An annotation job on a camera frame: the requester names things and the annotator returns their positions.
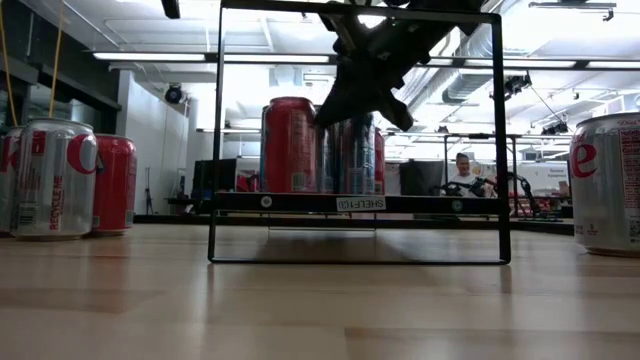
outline white shirt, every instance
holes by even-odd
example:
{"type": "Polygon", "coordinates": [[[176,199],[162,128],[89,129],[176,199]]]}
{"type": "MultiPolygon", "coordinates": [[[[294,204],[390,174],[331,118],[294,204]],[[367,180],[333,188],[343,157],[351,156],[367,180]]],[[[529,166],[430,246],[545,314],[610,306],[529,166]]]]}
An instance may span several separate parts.
{"type": "MultiPolygon", "coordinates": [[[[460,174],[457,174],[456,176],[449,179],[449,181],[458,182],[462,184],[471,184],[475,180],[476,180],[476,176],[471,173],[469,173],[469,175],[467,176],[462,176],[460,174]]],[[[460,187],[460,193],[464,197],[477,197],[474,194],[469,194],[469,189],[463,188],[463,187],[460,187]]]]}

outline soda can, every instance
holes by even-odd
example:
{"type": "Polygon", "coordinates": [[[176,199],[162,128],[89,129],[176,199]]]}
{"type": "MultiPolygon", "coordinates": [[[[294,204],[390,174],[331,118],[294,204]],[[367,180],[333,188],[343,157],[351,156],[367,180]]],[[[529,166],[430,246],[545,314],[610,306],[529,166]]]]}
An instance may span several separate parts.
{"type": "Polygon", "coordinates": [[[579,123],[569,163],[576,240],[591,253],[640,256],[640,114],[579,123]]]}
{"type": "Polygon", "coordinates": [[[318,192],[333,194],[335,187],[335,131],[318,126],[316,129],[316,172],[318,174],[318,192]]]}
{"type": "Polygon", "coordinates": [[[133,226],[138,158],[133,141],[98,134],[98,164],[93,200],[96,235],[122,235],[133,226]]]}
{"type": "Polygon", "coordinates": [[[281,97],[271,100],[263,113],[261,191],[318,191],[314,116],[313,104],[308,99],[281,97]]]}
{"type": "Polygon", "coordinates": [[[97,152],[91,126],[33,119],[20,135],[11,233],[57,240],[91,231],[97,152]]]}
{"type": "Polygon", "coordinates": [[[0,233],[9,232],[22,126],[12,127],[0,141],[0,233]]]}
{"type": "Polygon", "coordinates": [[[375,193],[375,126],[364,114],[332,125],[336,132],[336,176],[340,194],[375,193]]]}
{"type": "Polygon", "coordinates": [[[376,195],[384,195],[384,136],[380,133],[380,129],[376,128],[376,138],[375,138],[375,152],[376,152],[376,164],[375,164],[375,194],[376,195]]]}

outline can lid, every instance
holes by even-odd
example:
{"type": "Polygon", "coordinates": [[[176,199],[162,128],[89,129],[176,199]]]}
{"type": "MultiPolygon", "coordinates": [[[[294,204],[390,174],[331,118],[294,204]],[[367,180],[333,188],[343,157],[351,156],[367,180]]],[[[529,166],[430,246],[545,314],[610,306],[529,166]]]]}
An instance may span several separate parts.
{"type": "Polygon", "coordinates": [[[96,137],[112,137],[112,138],[116,138],[116,139],[124,139],[124,140],[129,140],[129,141],[133,142],[133,140],[129,139],[128,137],[115,135],[115,134],[95,134],[95,135],[96,135],[96,137]]]}
{"type": "Polygon", "coordinates": [[[308,104],[313,104],[311,100],[301,96],[281,96],[281,97],[271,99],[269,103],[273,104],[275,102],[281,102],[281,101],[299,101],[299,102],[305,102],[308,104]]]}
{"type": "Polygon", "coordinates": [[[24,125],[20,125],[20,126],[12,126],[9,128],[9,131],[7,131],[7,134],[10,132],[14,132],[14,131],[22,131],[22,129],[24,129],[24,125]]]}
{"type": "Polygon", "coordinates": [[[81,123],[81,122],[77,122],[77,121],[71,121],[71,120],[66,120],[66,119],[60,119],[60,118],[46,118],[46,117],[37,117],[37,118],[31,118],[31,121],[29,123],[32,122],[51,122],[51,123],[66,123],[66,124],[70,124],[70,125],[75,125],[75,126],[84,126],[86,128],[89,128],[93,131],[93,126],[89,125],[89,124],[85,124],[85,123],[81,123]]]}
{"type": "Polygon", "coordinates": [[[637,118],[638,120],[640,120],[640,112],[632,111],[632,112],[623,112],[623,113],[597,116],[597,117],[579,122],[578,125],[576,125],[576,127],[584,126],[589,123],[597,122],[597,121],[620,120],[620,118],[625,119],[630,117],[637,118]]]}

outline wooden floor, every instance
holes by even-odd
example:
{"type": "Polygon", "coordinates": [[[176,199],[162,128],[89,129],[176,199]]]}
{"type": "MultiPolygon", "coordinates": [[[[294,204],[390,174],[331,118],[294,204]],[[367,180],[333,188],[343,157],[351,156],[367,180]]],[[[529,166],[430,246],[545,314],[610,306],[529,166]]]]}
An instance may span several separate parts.
{"type": "MultiPolygon", "coordinates": [[[[0,239],[0,359],[640,358],[640,261],[587,255],[570,237],[514,232],[504,267],[213,266],[207,231],[0,239]]],[[[219,235],[228,256],[496,250],[482,231],[219,235]]]]}

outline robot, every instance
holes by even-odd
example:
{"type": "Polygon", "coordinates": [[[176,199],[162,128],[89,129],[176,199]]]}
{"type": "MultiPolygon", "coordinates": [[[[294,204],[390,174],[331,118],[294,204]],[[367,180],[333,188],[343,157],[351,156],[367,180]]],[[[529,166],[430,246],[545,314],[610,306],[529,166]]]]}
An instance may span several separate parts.
{"type": "MultiPolygon", "coordinates": [[[[486,0],[383,0],[389,7],[480,12],[486,0]]],[[[338,35],[333,44],[337,76],[315,121],[329,126],[353,116],[379,111],[403,131],[413,126],[407,106],[391,89],[404,86],[402,77],[417,63],[428,65],[429,51],[454,27],[467,36],[477,24],[397,20],[386,18],[372,29],[357,14],[320,15],[325,27],[338,35]]]]}
{"type": "MultiPolygon", "coordinates": [[[[531,192],[531,184],[529,183],[529,181],[526,178],[520,175],[516,175],[510,171],[507,172],[507,178],[508,178],[508,181],[513,181],[513,179],[515,178],[517,181],[520,182],[520,187],[522,187],[522,190],[524,191],[524,195],[527,198],[527,201],[529,201],[529,207],[531,209],[532,217],[533,218],[546,217],[542,214],[540,205],[538,205],[538,202],[536,202],[536,199],[533,196],[533,193],[531,192]]],[[[463,195],[462,195],[461,189],[464,188],[464,189],[468,189],[469,192],[475,195],[476,197],[483,198],[483,197],[486,197],[485,191],[484,191],[485,184],[489,184],[494,188],[494,190],[497,190],[498,184],[496,184],[494,181],[491,181],[486,178],[481,178],[481,177],[477,177],[470,184],[449,181],[448,183],[442,185],[440,189],[443,190],[445,192],[445,195],[447,196],[462,197],[463,195]]]]}

